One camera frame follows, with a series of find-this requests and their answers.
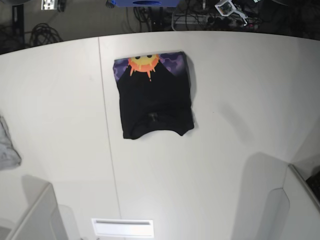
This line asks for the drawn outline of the black T-shirt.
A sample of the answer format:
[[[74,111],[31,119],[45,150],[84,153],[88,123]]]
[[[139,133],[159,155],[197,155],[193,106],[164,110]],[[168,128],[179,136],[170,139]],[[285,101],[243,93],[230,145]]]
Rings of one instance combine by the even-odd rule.
[[[124,139],[136,140],[154,131],[183,136],[195,127],[184,52],[116,59],[113,73]]]

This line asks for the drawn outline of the blue box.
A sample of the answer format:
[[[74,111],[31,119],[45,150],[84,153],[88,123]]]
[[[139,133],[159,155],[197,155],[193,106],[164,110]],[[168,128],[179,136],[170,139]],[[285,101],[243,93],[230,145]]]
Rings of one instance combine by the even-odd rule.
[[[109,0],[109,3],[121,7],[176,7],[180,0]]]

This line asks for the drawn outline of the grey cloth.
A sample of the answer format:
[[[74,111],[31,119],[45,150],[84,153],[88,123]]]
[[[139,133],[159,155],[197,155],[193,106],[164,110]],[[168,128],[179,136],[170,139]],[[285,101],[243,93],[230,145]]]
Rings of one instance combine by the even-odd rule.
[[[3,116],[0,117],[0,170],[9,170],[21,165],[22,158],[13,146],[8,125]]]

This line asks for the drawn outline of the black keyboard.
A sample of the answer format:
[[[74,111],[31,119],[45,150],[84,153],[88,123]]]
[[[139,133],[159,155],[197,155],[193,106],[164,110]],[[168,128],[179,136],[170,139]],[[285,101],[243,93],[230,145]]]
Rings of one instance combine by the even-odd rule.
[[[310,187],[312,190],[313,194],[315,197],[320,200],[320,172],[317,174],[309,177],[306,180],[307,185]]]

